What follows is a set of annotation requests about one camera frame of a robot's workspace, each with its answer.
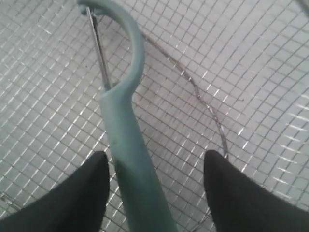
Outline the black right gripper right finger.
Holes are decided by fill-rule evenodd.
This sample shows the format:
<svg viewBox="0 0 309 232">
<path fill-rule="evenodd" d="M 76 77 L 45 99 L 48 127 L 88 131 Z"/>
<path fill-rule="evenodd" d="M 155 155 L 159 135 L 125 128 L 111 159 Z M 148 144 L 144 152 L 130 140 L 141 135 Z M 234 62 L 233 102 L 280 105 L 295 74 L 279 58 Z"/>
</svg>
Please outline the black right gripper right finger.
<svg viewBox="0 0 309 232">
<path fill-rule="evenodd" d="M 309 214 L 270 193 L 215 150 L 204 157 L 204 189 L 218 232 L 307 232 Z"/>
</svg>

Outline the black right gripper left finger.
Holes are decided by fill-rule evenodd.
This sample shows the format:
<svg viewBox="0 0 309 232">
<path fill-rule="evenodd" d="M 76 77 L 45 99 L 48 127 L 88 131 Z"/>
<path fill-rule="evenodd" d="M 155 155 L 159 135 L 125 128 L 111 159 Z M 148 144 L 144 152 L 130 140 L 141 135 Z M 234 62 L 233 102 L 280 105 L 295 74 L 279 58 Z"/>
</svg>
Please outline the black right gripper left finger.
<svg viewBox="0 0 309 232">
<path fill-rule="evenodd" d="M 98 232 L 110 190 L 108 158 L 96 151 L 49 193 L 1 219 L 2 232 Z"/>
</svg>

